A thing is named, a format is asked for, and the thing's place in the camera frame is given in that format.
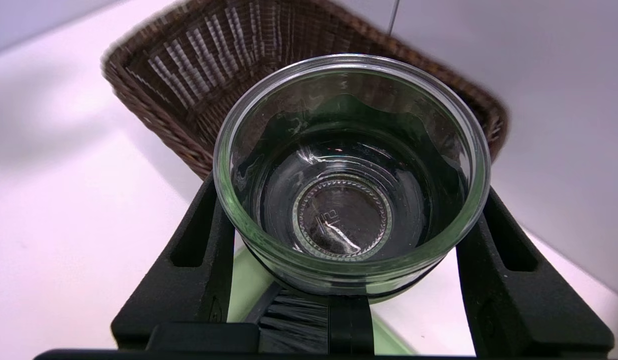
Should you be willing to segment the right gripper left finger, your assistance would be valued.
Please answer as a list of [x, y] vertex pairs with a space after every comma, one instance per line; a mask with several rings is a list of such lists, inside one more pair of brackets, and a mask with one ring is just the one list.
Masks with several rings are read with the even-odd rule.
[[119, 349], [144, 349], [156, 326], [226, 322], [235, 228], [213, 177], [204, 180], [171, 239], [111, 322]]

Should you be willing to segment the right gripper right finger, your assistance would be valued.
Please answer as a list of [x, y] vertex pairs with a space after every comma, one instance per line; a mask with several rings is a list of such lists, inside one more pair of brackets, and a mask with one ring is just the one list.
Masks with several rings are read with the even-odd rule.
[[491, 190], [456, 246], [478, 358], [606, 358], [615, 336], [556, 271]]

